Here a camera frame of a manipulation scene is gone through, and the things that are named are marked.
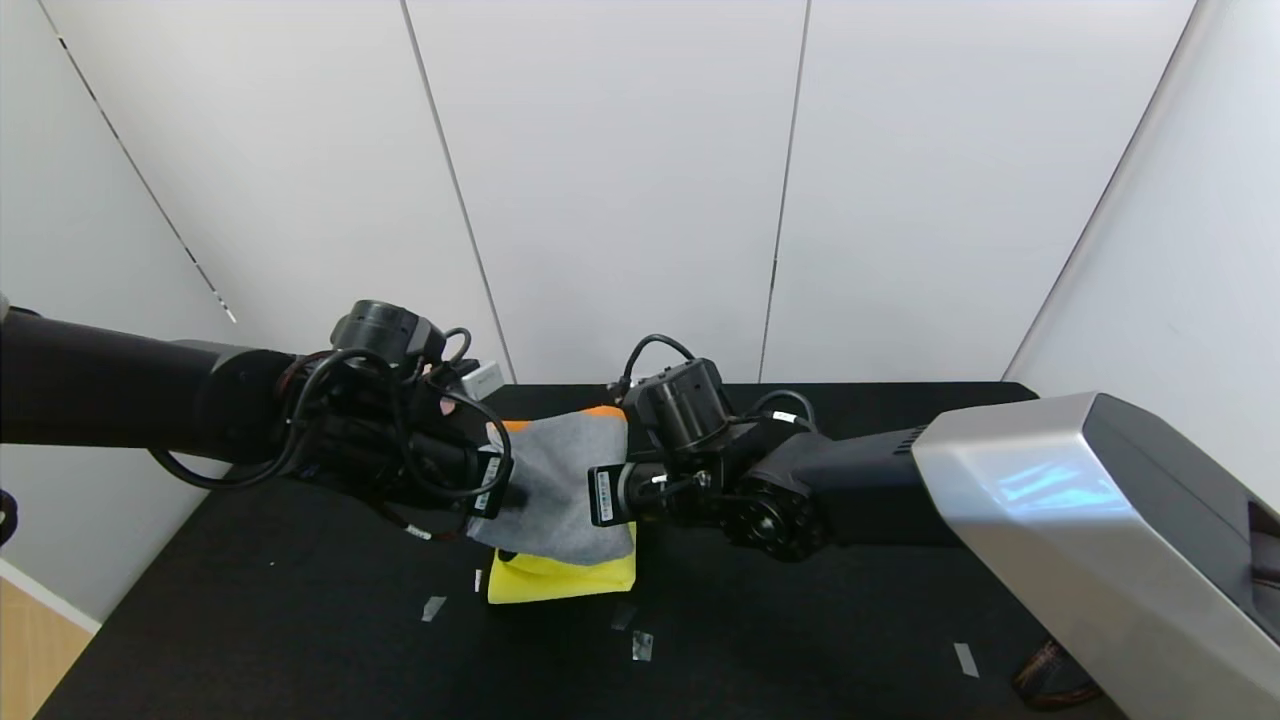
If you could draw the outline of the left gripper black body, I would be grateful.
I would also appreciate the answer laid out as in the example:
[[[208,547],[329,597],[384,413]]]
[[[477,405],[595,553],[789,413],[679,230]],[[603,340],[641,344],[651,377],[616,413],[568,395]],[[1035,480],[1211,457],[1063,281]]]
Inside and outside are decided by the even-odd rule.
[[[428,497],[471,518],[500,512],[515,459],[498,443],[474,446],[420,433],[410,437],[410,479]]]

